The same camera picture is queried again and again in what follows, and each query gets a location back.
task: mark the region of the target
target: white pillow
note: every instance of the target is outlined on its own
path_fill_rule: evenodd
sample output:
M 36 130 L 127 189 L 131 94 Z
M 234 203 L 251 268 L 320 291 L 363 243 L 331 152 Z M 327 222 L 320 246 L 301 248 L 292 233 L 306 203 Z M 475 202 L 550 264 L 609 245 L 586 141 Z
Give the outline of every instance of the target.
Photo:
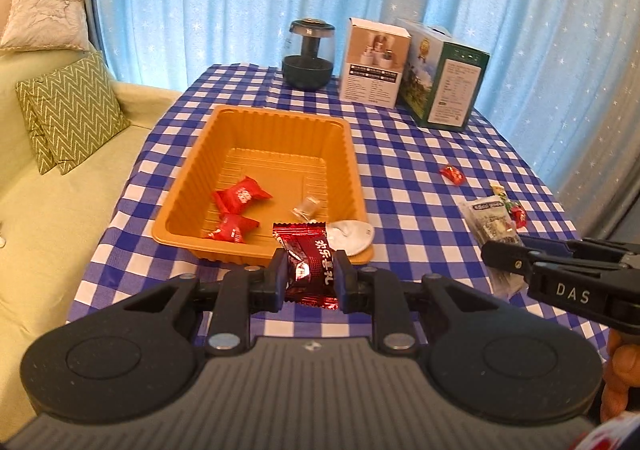
M 0 52 L 92 49 L 84 0 L 11 0 Z

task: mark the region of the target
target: clear plastic wrapper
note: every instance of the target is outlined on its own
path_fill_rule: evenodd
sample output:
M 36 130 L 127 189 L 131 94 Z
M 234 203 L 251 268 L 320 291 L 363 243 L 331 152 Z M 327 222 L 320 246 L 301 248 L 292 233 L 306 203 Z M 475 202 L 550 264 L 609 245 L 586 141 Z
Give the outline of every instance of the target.
M 297 218 L 302 219 L 304 222 L 309 222 L 316 216 L 319 209 L 320 201 L 312 195 L 308 195 L 292 212 Z
M 474 201 L 462 201 L 458 203 L 458 208 L 480 247 L 487 241 L 522 246 L 513 220 L 499 196 L 492 195 Z M 522 275 L 495 268 L 487 268 L 487 271 L 494 295 L 501 299 L 510 299 L 526 285 Z

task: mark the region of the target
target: sofa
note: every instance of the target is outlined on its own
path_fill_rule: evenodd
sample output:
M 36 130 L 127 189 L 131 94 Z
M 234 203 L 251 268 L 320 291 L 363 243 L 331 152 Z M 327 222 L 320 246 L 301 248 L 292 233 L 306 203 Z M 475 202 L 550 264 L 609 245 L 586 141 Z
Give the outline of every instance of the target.
M 70 50 L 0 55 L 0 441 L 34 416 L 20 360 L 65 322 L 84 268 L 111 220 L 146 135 L 180 93 L 112 82 L 131 125 L 66 175 L 38 173 L 15 93 L 18 80 L 61 68 Z

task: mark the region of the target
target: blue gingham tablecloth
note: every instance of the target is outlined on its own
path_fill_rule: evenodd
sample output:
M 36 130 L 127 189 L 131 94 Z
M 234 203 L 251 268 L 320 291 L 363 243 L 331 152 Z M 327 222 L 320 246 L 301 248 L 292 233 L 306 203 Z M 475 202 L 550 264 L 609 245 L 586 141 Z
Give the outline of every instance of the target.
M 151 225 L 216 104 L 277 108 L 331 115 L 351 125 L 369 222 L 376 228 L 372 264 L 401 279 L 419 281 L 441 273 L 490 292 L 479 248 L 456 199 L 492 193 L 505 186 L 527 211 L 527 233 L 551 239 L 575 236 L 572 223 L 551 191 L 478 113 L 465 133 L 418 129 L 404 109 L 345 103 L 333 80 L 325 89 L 302 92 L 284 85 L 275 68 L 212 66 L 159 120 L 133 166 L 113 220 L 79 286 L 68 320 L 78 319 L 180 273 L 202 281 L 220 279 L 232 265 L 194 257 L 188 250 L 156 243 Z M 451 163 L 465 173 L 456 187 L 440 174 Z M 606 329 L 518 293 L 511 303 L 570 327 L 601 351 Z M 370 334 L 366 315 L 344 315 L 286 303 L 277 314 L 255 315 L 252 334 L 275 336 L 358 336 Z

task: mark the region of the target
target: red foil wrapper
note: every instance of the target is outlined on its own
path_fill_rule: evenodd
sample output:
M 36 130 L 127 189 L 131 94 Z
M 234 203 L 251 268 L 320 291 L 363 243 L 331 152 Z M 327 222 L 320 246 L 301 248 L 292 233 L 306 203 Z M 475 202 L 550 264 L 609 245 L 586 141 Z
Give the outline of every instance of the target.
M 218 227 L 207 237 L 216 241 L 244 244 L 244 235 L 260 226 L 258 221 L 235 214 L 225 214 Z
M 516 223 L 516 230 L 518 228 L 524 228 L 527 225 L 527 213 L 523 208 L 518 205 L 513 205 L 509 210 L 509 214 L 511 215 L 511 219 Z
M 338 309 L 333 250 L 324 223 L 274 223 L 273 236 L 289 253 L 285 300 Z
M 442 167 L 440 173 L 456 186 L 460 186 L 466 181 L 465 175 L 453 165 Z
M 260 188 L 257 181 L 249 176 L 226 190 L 216 190 L 211 193 L 211 198 L 216 202 L 220 215 L 240 215 L 252 200 L 271 199 L 272 197 L 270 193 Z

